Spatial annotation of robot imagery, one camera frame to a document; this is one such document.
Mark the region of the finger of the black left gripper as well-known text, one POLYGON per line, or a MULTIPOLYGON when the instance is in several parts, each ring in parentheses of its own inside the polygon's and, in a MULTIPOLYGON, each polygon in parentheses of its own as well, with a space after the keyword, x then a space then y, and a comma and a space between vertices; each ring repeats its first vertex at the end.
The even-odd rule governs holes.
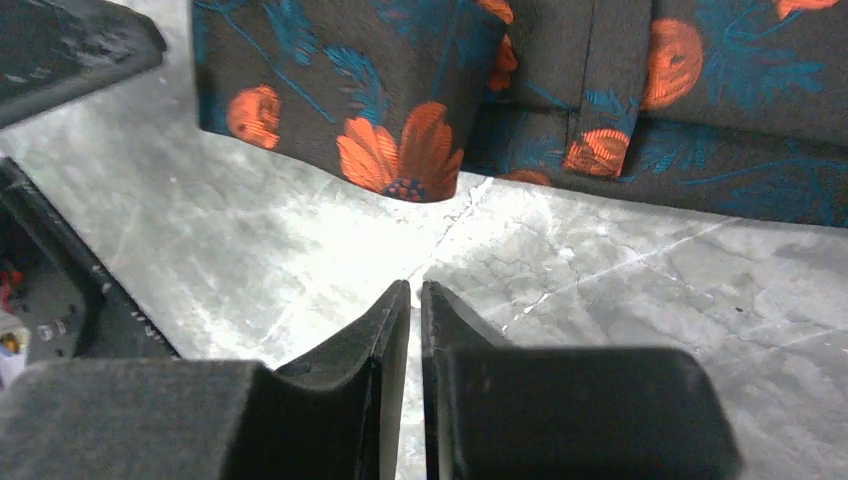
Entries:
POLYGON ((1 127, 159 66, 147 16, 110 1, 1 3, 1 127))

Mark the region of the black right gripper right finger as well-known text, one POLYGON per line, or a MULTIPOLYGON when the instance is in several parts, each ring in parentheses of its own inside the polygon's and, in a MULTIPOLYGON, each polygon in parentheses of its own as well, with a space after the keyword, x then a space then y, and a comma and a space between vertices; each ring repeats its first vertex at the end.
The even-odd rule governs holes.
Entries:
POLYGON ((435 281, 421 292, 431 479, 735 479, 718 394, 667 346, 519 347, 435 281))

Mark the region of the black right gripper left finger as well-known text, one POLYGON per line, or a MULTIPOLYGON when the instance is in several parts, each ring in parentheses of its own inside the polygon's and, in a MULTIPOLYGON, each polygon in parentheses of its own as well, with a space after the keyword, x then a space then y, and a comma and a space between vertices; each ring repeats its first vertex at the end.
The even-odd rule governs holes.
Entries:
POLYGON ((393 282, 278 369, 243 360, 71 360, 1 397, 5 479, 391 479, 410 330, 393 282))

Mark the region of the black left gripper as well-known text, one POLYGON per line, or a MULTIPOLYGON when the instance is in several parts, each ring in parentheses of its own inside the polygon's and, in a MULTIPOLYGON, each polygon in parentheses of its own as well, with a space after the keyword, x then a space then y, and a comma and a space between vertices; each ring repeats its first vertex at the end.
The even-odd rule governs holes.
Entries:
POLYGON ((1 161, 1 387, 31 364, 179 354, 58 210, 1 161))

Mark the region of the black tie orange flowers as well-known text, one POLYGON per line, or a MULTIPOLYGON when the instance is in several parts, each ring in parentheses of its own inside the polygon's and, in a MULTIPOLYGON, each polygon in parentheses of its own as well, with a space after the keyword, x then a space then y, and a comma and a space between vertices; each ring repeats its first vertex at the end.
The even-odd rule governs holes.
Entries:
POLYGON ((381 196, 468 171, 847 224, 843 1, 196 1, 198 123, 381 196))

